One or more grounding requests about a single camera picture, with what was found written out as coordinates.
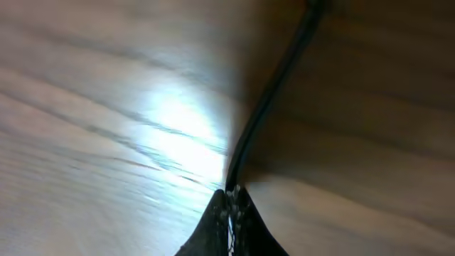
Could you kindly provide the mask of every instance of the brown wood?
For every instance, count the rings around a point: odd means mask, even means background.
[[[455,4],[332,1],[245,180],[291,255],[455,254]],[[300,1],[0,0],[0,255],[172,255]]]

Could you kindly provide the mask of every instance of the dark object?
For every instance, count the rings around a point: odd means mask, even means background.
[[[239,177],[257,128],[321,20],[323,0],[309,1],[308,4],[309,10],[235,147],[225,192],[218,190],[213,194],[198,226],[176,256],[288,255],[268,231],[247,190],[240,187]]]

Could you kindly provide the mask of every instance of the wooden floor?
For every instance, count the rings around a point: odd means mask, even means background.
[[[304,9],[0,0],[0,255],[173,255]],[[331,2],[245,174],[291,255],[455,255],[454,28]]]

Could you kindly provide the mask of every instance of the glossy wooden surface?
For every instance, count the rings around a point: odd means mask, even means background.
[[[455,254],[454,7],[331,3],[245,177],[291,255]],[[175,253],[303,11],[0,0],[0,255]]]

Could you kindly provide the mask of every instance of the black cable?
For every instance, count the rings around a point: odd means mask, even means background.
[[[318,28],[319,21],[323,14],[324,0],[310,0],[307,1],[307,5],[308,10],[305,11],[289,47],[264,89],[259,102],[243,130],[242,136],[240,136],[239,141],[237,142],[229,169],[227,170],[226,191],[232,191],[235,185],[238,184],[240,169],[245,164],[247,153],[254,135],[264,121],[264,118],[267,116],[272,100],[276,97],[278,89],[287,81],[292,69],[297,64],[300,55],[308,46]]]

